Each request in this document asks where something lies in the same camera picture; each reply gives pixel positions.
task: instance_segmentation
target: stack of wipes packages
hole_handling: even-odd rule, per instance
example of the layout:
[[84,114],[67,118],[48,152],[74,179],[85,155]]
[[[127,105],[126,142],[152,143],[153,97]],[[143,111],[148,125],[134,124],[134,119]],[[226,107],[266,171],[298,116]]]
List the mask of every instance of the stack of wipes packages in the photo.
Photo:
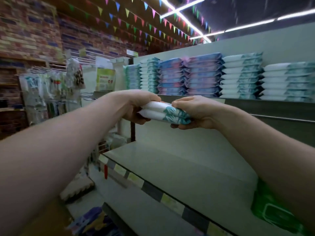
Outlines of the stack of wipes packages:
[[264,90],[260,99],[312,102],[315,92],[315,63],[270,64],[264,67],[260,80]]
[[158,71],[160,60],[149,58],[140,61],[140,89],[158,93]]
[[231,55],[223,58],[221,98],[256,99],[257,82],[262,71],[262,52]]
[[170,103],[151,101],[141,108],[139,114],[145,118],[173,124],[187,125],[191,123],[188,113],[172,107]]
[[186,96],[218,97],[222,75],[222,54],[212,53],[191,57],[184,63]]
[[181,58],[169,59],[160,63],[159,94],[180,95],[186,92],[184,69]]
[[140,65],[132,64],[123,67],[127,89],[140,89]]

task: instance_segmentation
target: green pennant flag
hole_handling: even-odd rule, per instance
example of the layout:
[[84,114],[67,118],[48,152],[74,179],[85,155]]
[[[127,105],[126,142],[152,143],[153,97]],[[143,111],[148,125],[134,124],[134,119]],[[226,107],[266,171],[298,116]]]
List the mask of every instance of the green pennant flag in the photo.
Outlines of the green pennant flag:
[[68,4],[68,5],[69,5],[70,10],[71,10],[71,11],[74,11],[74,6],[71,5],[71,4]]
[[128,18],[128,16],[129,16],[129,10],[127,9],[127,8],[125,8],[126,9],[126,16],[127,16],[127,18]]

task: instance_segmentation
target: yellow pennant flag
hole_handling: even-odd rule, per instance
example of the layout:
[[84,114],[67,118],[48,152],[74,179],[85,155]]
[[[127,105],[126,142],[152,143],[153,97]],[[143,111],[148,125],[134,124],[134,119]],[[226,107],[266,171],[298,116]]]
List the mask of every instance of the yellow pennant flag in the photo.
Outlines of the yellow pennant flag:
[[129,16],[129,10],[127,8],[126,9],[126,16],[128,17]]
[[102,8],[100,8],[100,7],[97,7],[97,9],[99,10],[99,12],[100,12],[100,16],[102,15],[102,12],[103,12],[103,9]]

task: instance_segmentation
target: left arm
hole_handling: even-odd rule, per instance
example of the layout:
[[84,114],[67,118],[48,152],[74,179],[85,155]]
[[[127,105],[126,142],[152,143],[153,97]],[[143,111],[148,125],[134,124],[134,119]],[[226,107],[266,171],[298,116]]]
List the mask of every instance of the left arm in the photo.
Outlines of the left arm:
[[16,234],[73,179],[100,139],[133,106],[160,98],[146,91],[117,91],[84,108],[27,128],[0,142],[0,230]]

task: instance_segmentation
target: linear led light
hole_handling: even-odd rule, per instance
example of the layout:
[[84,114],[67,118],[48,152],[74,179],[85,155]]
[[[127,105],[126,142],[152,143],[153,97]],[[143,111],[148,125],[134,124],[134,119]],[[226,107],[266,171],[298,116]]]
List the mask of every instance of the linear led light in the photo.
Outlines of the linear led light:
[[315,13],[315,9],[310,9],[308,11],[296,12],[296,13],[292,13],[292,14],[289,14],[289,15],[278,17],[278,21],[279,20],[283,20],[283,19],[292,18],[292,17],[306,16],[306,15],[314,14],[314,13]]
[[[191,22],[179,11],[175,10],[175,7],[172,6],[172,4],[170,4],[167,0],[161,0],[167,7],[169,7],[172,11],[175,11],[175,13],[183,20],[187,23],[187,25],[189,25],[193,30],[195,30],[199,35],[203,36],[203,33],[197,28],[195,27],[193,24],[191,24]],[[211,40],[207,37],[204,37],[205,41],[207,41],[208,43],[211,43]]]
[[195,4],[200,3],[200,2],[203,2],[203,1],[204,1],[204,0],[195,0],[195,1],[191,2],[191,3],[188,3],[188,4],[186,4],[186,5],[182,6],[182,7],[177,8],[177,9],[175,9],[175,10],[173,10],[173,11],[170,11],[170,12],[168,12],[168,13],[166,13],[166,14],[161,15],[160,18],[161,18],[161,19],[162,19],[162,18],[165,18],[165,17],[167,17],[167,16],[169,16],[169,15],[172,15],[172,14],[176,13],[177,11],[182,11],[182,10],[188,8],[188,7],[191,7],[191,6],[195,5]]
[[[224,32],[225,32],[225,31],[218,31],[218,32],[206,34],[206,35],[204,35],[204,36],[219,35],[219,34],[222,34],[222,33],[224,33]],[[203,36],[200,35],[200,36],[191,37],[190,39],[199,39],[199,38],[202,38],[202,37],[203,37]]]
[[270,20],[266,20],[266,21],[255,22],[255,23],[248,24],[248,25],[238,26],[238,27],[235,27],[235,28],[232,28],[232,29],[228,29],[225,32],[245,29],[245,28],[249,28],[249,27],[252,27],[252,26],[263,25],[263,24],[267,24],[267,23],[273,22],[274,20],[275,20],[275,18],[270,19]]

